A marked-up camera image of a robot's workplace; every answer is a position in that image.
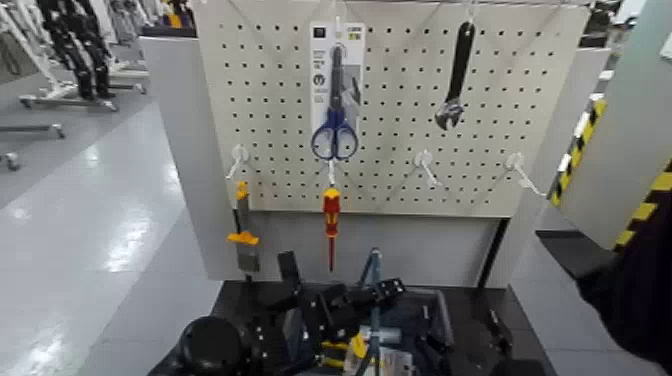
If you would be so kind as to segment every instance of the white pegboard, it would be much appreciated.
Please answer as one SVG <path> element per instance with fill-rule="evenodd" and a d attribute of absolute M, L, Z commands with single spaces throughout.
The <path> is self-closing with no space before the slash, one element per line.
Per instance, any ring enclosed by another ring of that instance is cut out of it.
<path fill-rule="evenodd" d="M 322 210 L 324 162 L 310 149 L 310 21 L 331 1 L 197 2 L 213 115 L 228 171 L 236 144 L 251 158 L 253 210 Z M 454 129 L 433 120 L 450 80 L 462 4 L 348 2 L 367 25 L 360 150 L 337 165 L 344 212 L 508 217 L 521 197 L 503 162 L 528 170 L 543 140 L 588 16 L 575 5 L 479 5 Z M 429 150 L 445 187 L 429 188 L 415 155 Z"/>

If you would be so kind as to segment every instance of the blue tool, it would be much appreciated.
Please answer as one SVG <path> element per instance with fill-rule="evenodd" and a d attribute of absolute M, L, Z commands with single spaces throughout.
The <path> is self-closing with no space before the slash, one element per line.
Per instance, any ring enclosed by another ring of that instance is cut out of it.
<path fill-rule="evenodd" d="M 325 160 L 348 159 L 355 154 L 359 140 L 355 130 L 348 124 L 343 108 L 343 50 L 334 47 L 331 66 L 331 90 L 329 93 L 329 109 L 327 121 L 315 131 L 311 139 L 313 153 Z"/>

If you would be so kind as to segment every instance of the red screwdriver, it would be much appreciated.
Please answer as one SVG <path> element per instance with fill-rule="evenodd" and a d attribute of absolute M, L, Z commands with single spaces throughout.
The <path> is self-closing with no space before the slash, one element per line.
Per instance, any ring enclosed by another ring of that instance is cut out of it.
<path fill-rule="evenodd" d="M 324 191 L 324 217 L 326 223 L 327 239 L 329 240 L 329 272 L 334 271 L 335 240 L 338 235 L 338 214 L 341 211 L 339 198 L 341 192 L 334 187 Z"/>

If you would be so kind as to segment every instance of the caster wheel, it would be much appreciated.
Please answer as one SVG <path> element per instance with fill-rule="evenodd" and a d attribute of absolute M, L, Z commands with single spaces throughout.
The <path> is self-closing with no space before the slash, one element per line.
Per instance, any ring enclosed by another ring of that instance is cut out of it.
<path fill-rule="evenodd" d="M 147 94 L 147 88 L 143 84 L 135 84 L 135 89 L 142 95 Z"/>
<path fill-rule="evenodd" d="M 21 168 L 21 165 L 16 162 L 8 161 L 7 168 L 9 171 L 18 171 Z"/>
<path fill-rule="evenodd" d="M 65 138 L 65 132 L 63 132 L 63 125 L 61 124 L 52 124 L 51 129 L 53 129 L 56 132 L 56 135 L 58 138 L 61 140 Z"/>
<path fill-rule="evenodd" d="M 111 101 L 104 101 L 103 106 L 105 106 L 105 108 L 107 108 L 108 110 L 110 110 L 112 112 L 119 111 L 119 108 L 117 106 L 115 106 L 114 103 L 112 103 Z"/>
<path fill-rule="evenodd" d="M 5 158 L 7 159 L 7 168 L 9 171 L 16 171 L 21 168 L 19 158 L 15 153 L 7 153 L 5 154 Z"/>

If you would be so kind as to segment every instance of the striped warning tape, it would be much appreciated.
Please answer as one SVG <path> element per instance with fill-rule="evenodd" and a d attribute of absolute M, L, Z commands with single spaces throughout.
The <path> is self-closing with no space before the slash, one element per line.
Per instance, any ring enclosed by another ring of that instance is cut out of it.
<path fill-rule="evenodd" d="M 593 138 L 595 127 L 597 127 L 600 118 L 604 115 L 606 107 L 607 102 L 604 99 L 595 101 L 590 114 L 584 113 L 579 120 L 579 123 L 574 130 L 572 142 L 569 144 L 569 149 L 567 150 L 567 153 L 563 155 L 560 166 L 558 167 L 558 173 L 555 176 L 553 184 L 551 184 L 551 191 L 549 192 L 548 197 L 553 206 L 560 206 L 562 193 L 567 190 L 567 187 L 572 180 L 572 172 L 579 166 L 584 149 Z"/>
<path fill-rule="evenodd" d="M 667 199 L 666 196 L 670 193 L 672 193 L 672 160 L 669 161 L 663 173 L 651 184 L 646 199 L 632 214 L 628 227 L 616 240 L 614 251 L 622 251 L 628 245 L 630 240 L 637 234 L 637 231 L 646 225 L 646 222 L 652 218 L 660 203 Z"/>

